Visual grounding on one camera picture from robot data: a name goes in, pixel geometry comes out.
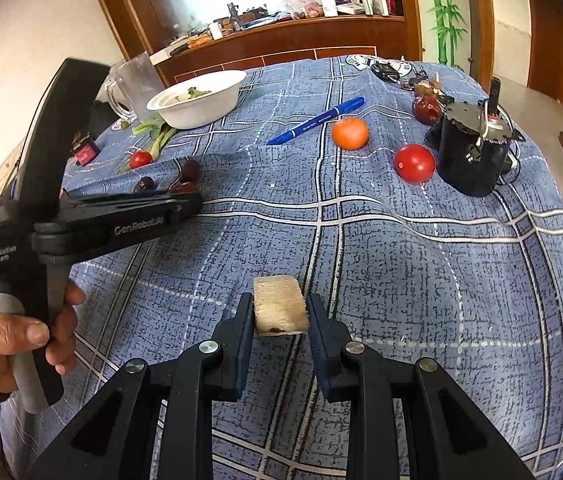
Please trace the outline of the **person's left hand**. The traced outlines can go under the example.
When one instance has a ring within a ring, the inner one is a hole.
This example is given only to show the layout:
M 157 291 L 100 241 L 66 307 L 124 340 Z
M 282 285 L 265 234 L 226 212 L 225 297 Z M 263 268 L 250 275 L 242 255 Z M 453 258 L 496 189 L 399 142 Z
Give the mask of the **person's left hand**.
M 43 349 L 45 359 L 56 372 L 65 376 L 76 366 L 76 336 L 78 317 L 74 308 L 85 301 L 79 286 L 68 282 L 64 306 L 51 326 L 36 318 L 0 313 L 0 393 L 17 389 L 8 358 L 22 352 Z

